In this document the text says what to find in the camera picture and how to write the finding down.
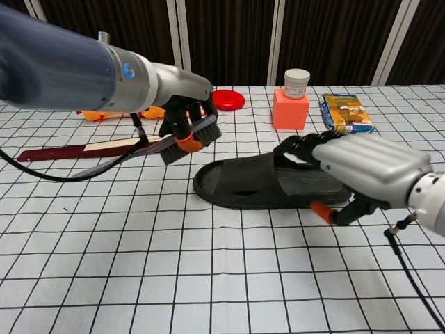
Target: table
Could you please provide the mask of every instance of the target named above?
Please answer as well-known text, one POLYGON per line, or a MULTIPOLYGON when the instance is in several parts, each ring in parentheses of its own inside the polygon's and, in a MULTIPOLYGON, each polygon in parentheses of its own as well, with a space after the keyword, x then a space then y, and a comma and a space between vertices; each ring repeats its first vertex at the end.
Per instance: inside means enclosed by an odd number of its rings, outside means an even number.
MULTIPOLYGON (((437 329, 382 236, 407 210, 332 228, 309 209, 229 210, 193 194, 204 164, 270 152, 295 134, 271 126, 273 87, 234 89, 246 103, 220 113, 222 138, 167 168, 160 157, 141 157, 89 182, 57 184, 0 161, 0 333, 437 329)), ((328 92, 357 94, 376 135, 427 150, 435 170, 445 170, 445 86, 311 87, 299 134, 325 129, 317 99, 328 92)), ((1 102, 0 110, 0 145, 9 154, 134 133, 130 118, 96 123, 1 102)), ((155 133, 160 123, 144 126, 155 133)), ((29 167, 68 176, 98 162, 29 167)), ((443 321, 445 239, 419 225, 400 239, 443 321)))

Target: orange foam cube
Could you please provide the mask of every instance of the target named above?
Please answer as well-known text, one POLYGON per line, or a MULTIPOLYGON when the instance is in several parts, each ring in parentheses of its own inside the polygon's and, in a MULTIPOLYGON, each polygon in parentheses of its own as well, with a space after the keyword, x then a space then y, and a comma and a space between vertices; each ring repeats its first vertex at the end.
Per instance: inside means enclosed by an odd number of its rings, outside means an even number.
POLYGON ((272 105, 273 127, 282 130, 303 130, 309 113, 309 99, 289 99, 284 90, 275 89, 272 105))

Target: dark curtain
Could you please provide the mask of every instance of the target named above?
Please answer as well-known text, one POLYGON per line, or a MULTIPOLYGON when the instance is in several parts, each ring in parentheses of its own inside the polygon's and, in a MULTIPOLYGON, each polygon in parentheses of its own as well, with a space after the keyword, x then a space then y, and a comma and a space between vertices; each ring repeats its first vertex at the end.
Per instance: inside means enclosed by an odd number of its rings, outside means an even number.
POLYGON ((445 84, 444 0, 420 2, 387 84, 445 84))
POLYGON ((311 86, 368 85, 401 0, 286 1, 277 84, 304 68, 311 86))
POLYGON ((0 3, 29 15, 28 9, 26 9, 23 0, 0 0, 0 3))
POLYGON ((192 71, 213 85, 265 85, 275 0, 187 0, 192 71))
POLYGON ((174 65, 165 0, 40 0, 49 23, 174 65))

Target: red frisbee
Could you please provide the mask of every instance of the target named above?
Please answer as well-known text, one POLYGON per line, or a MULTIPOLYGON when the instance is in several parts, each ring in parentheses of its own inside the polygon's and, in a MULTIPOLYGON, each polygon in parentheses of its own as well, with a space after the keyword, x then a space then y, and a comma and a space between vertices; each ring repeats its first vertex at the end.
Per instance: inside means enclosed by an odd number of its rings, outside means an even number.
POLYGON ((213 92, 213 102, 217 109, 237 110, 244 106, 244 96, 230 89, 219 89, 213 92))

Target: black sandal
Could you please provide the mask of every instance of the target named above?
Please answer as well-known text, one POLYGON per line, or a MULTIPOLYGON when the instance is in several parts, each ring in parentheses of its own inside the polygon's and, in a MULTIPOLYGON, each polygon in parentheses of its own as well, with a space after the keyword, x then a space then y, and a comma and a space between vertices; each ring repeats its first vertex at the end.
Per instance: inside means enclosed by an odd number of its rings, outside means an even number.
POLYGON ((207 202, 233 209, 293 209, 315 200, 333 205, 351 196, 321 169, 273 152, 207 164, 196 173, 193 190, 207 202))

